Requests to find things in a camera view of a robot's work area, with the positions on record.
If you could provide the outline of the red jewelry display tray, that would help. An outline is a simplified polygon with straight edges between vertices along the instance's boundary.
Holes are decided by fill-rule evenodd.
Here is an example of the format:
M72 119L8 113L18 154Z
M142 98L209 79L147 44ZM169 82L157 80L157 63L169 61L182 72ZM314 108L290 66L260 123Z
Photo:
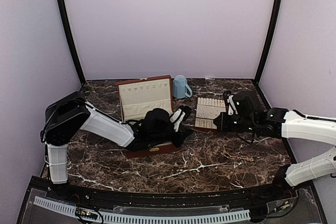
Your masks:
M217 130L213 120L226 112L225 101L212 98L197 98L195 127L204 131Z

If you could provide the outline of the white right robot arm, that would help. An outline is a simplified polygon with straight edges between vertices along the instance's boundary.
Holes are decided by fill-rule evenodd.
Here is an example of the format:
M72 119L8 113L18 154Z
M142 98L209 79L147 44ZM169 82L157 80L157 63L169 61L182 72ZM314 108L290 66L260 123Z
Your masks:
M335 118L285 108L264 109L255 91L226 92L224 97L228 110L213 120L218 131L278 138L292 145L307 141L310 147L322 148L302 155L299 163L280 167L268 187L271 199L280 199L290 187L335 174Z

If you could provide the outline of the red jewelry box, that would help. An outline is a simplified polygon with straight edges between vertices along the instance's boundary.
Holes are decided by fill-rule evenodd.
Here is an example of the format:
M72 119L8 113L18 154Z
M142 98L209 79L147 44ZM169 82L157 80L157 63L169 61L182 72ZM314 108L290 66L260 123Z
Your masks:
M127 120L143 119L147 112L161 108L173 112L172 78L170 75L116 83L121 117Z

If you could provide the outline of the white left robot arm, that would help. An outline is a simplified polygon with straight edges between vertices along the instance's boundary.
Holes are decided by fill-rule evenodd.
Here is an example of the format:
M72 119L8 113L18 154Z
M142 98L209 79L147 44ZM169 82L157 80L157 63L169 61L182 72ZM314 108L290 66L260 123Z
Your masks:
M142 119L122 122L97 109L79 91L51 104L45 111L40 141L46 145L46 163L54 193L63 201L74 197L74 189L67 184L67 147L79 130L101 136L131 152L167 142L178 148L193 133L182 124L190 113L189 106L181 106L172 113L154 108Z

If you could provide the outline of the light blue faceted mug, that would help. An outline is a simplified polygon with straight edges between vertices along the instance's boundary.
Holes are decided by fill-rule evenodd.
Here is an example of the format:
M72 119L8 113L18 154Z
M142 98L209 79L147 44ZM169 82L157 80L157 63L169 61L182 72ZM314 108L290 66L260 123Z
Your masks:
M193 92L183 75L177 75L173 80L173 97L177 99L191 98Z

